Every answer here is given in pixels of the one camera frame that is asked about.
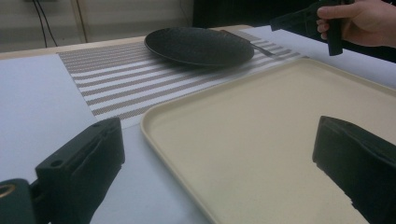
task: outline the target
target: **white wall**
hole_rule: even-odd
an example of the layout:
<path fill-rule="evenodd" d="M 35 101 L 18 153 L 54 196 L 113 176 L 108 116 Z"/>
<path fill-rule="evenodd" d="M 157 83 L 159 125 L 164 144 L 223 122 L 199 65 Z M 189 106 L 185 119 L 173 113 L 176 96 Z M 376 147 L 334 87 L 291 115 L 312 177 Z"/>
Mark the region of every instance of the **white wall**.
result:
<path fill-rule="evenodd" d="M 59 46 L 126 38 L 192 22 L 193 0 L 40 0 Z M 53 47 L 47 34 L 48 43 Z M 0 0 L 0 52 L 44 48 L 31 0 Z"/>

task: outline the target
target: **beige tray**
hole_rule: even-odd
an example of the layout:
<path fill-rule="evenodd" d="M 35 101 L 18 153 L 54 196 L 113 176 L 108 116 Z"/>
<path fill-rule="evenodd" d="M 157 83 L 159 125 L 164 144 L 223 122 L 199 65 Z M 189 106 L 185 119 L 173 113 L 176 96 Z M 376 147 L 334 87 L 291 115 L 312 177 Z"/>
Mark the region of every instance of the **beige tray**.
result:
<path fill-rule="evenodd" d="M 214 223 L 367 223 L 312 162 L 322 115 L 396 144 L 396 91 L 307 59 L 153 107 L 141 128 Z"/>

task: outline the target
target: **table surface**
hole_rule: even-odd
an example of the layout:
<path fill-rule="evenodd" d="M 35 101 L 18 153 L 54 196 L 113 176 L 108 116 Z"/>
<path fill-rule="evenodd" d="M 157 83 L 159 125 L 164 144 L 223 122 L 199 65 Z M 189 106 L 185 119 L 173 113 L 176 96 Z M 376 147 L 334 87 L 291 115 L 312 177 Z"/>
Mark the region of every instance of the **table surface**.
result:
<path fill-rule="evenodd" d="M 268 26 L 230 29 L 243 29 L 245 33 L 396 89 L 394 63 L 349 50 L 330 57 L 326 44 L 286 31 L 271 32 Z M 0 163 L 3 164 L 0 180 L 20 177 L 34 181 L 36 165 L 96 122 L 62 61 L 53 56 L 55 52 L 133 43 L 143 38 L 0 54 L 3 59 L 0 69 L 4 72 L 0 79 Z M 64 94 L 51 95 L 54 89 Z M 123 129 L 122 134 L 126 162 L 92 223 L 209 223 L 150 149 L 139 125 Z"/>

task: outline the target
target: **striped placemat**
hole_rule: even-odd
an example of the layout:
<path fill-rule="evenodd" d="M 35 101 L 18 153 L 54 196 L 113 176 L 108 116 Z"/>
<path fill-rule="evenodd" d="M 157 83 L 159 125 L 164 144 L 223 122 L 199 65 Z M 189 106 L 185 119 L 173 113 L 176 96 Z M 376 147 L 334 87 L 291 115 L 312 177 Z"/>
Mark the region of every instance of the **striped placemat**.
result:
<path fill-rule="evenodd" d="M 247 63 L 228 68 L 201 68 L 169 62 L 143 42 L 59 53 L 67 71 L 98 120 L 119 117 L 122 128 L 140 122 L 154 105 L 303 57 L 266 40 L 233 32 L 270 50 L 255 50 Z"/>

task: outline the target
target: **human hand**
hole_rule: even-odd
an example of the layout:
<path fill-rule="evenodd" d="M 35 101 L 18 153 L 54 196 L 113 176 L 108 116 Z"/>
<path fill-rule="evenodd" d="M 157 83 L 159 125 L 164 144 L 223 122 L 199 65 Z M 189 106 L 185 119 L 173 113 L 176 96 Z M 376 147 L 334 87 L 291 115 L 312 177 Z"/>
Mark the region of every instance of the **human hand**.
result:
<path fill-rule="evenodd" d="M 396 7 L 380 0 L 356 0 L 354 4 L 318 9 L 318 31 L 327 39 L 328 20 L 342 20 L 346 41 L 363 46 L 396 48 Z"/>

